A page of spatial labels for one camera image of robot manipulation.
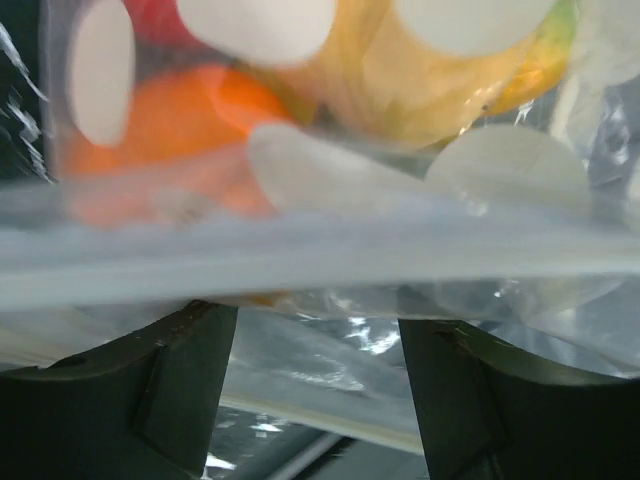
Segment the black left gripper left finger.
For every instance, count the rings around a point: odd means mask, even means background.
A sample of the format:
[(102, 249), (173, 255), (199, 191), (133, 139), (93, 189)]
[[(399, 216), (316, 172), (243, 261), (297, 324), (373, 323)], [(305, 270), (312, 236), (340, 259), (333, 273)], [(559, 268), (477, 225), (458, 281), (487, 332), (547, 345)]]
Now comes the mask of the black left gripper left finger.
[(5, 479), (198, 479), (236, 330), (194, 302), (48, 368), (1, 376)]

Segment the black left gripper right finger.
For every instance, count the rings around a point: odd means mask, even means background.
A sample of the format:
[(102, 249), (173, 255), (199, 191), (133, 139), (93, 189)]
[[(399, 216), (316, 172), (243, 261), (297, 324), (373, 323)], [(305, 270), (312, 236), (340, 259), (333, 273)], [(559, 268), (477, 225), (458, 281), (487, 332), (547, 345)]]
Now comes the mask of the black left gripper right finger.
[(638, 478), (638, 380), (567, 367), (461, 321), (398, 324), (431, 478)]

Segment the orange fake fruit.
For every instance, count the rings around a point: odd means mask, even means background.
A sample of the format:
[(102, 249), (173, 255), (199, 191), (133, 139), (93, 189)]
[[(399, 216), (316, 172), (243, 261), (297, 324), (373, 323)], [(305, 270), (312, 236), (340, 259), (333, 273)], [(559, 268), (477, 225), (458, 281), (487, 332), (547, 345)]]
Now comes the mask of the orange fake fruit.
[(292, 123), (280, 99), (248, 74), (215, 65), (170, 72), (135, 90), (120, 143), (77, 136), (63, 162), (67, 208), (89, 224), (198, 221), (214, 209), (274, 213), (245, 145), (252, 131)]

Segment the clear polka dot zip bag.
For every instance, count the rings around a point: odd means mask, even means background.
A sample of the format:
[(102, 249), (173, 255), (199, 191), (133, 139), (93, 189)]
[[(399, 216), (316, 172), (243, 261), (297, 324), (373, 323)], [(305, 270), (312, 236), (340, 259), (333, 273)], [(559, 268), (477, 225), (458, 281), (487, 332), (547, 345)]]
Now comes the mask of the clear polka dot zip bag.
[[(183, 309), (237, 311), (227, 386), (272, 404), (292, 388), (341, 414), (414, 414), (395, 373), (292, 323), (461, 321), (530, 354), (639, 376), (639, 5), (577, 1), (566, 71), (544, 95), (421, 148), (354, 134), (281, 80), (326, 42), (340, 1), (180, 1), (186, 29), (234, 63), (146, 79), (124, 1), (5, 1), (36, 25), (44, 159), (1, 178), (1, 367), (48, 368)], [(290, 124), (245, 150), (275, 211), (214, 209), (115, 227), (67, 208), (77, 136), (112, 147), (135, 90), (205, 65), (271, 90)]]

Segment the yellow fake fruit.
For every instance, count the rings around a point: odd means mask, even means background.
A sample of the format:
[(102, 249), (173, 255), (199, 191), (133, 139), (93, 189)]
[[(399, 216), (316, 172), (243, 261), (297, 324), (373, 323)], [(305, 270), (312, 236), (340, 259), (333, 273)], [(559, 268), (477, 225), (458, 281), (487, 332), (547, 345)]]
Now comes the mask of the yellow fake fruit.
[(340, 1), (297, 93), (359, 136), (421, 148), (459, 134), (512, 80), (549, 1)]

